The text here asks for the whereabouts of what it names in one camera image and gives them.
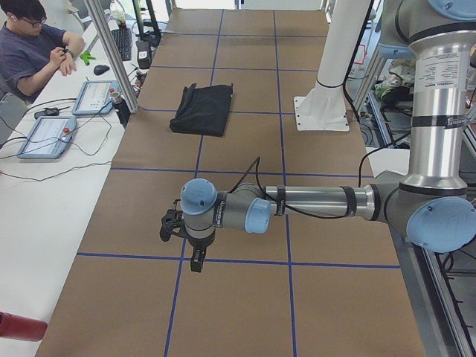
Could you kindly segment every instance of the man's hair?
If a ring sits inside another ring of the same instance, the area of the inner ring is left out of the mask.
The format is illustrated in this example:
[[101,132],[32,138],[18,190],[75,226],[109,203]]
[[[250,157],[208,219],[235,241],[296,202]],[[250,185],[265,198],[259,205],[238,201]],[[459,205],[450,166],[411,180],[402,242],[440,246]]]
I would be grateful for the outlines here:
[[46,18],[45,8],[39,0],[0,0],[0,6],[5,13],[12,13],[19,19],[41,21]]

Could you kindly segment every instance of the red can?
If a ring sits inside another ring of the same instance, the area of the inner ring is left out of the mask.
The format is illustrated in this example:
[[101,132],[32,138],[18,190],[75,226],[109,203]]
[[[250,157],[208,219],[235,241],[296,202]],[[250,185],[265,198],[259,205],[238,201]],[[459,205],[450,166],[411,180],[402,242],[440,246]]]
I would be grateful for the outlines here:
[[33,318],[0,312],[0,337],[37,342],[43,338],[48,324]]

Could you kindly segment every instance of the computer mouse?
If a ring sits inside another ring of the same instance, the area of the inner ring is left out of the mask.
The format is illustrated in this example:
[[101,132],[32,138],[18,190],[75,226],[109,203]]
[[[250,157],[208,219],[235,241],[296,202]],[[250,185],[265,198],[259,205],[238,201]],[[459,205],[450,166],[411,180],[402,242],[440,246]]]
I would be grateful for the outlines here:
[[97,76],[100,76],[101,74],[103,74],[104,72],[107,72],[108,70],[109,70],[108,65],[97,65],[96,67],[94,67],[93,72]]

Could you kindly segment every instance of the man's arm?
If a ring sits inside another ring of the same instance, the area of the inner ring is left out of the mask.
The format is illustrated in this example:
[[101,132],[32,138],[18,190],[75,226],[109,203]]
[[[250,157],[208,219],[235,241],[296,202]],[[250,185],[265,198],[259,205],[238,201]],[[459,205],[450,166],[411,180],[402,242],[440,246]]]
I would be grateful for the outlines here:
[[80,55],[80,52],[84,48],[84,39],[71,31],[66,31],[62,36],[62,43],[64,46],[68,46],[68,52],[66,52],[66,59],[61,63],[59,67],[61,74],[66,76],[71,74],[72,71],[76,71],[76,65],[74,64],[74,57]]
[[50,52],[50,62],[33,76],[21,78],[16,84],[17,89],[28,97],[43,89],[65,58],[62,48],[56,47]]

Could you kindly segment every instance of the dark blue shirt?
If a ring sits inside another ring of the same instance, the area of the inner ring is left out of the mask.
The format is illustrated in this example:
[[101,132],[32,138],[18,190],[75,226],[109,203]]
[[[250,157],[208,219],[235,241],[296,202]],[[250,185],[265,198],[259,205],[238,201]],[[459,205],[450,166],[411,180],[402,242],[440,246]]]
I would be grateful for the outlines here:
[[[0,30],[0,73],[10,87],[17,89],[18,81],[33,76],[50,62],[50,52],[63,47],[62,36],[65,30],[42,25],[38,36],[21,36],[3,26]],[[26,97],[20,91],[15,94],[22,99],[33,101],[38,91]]]

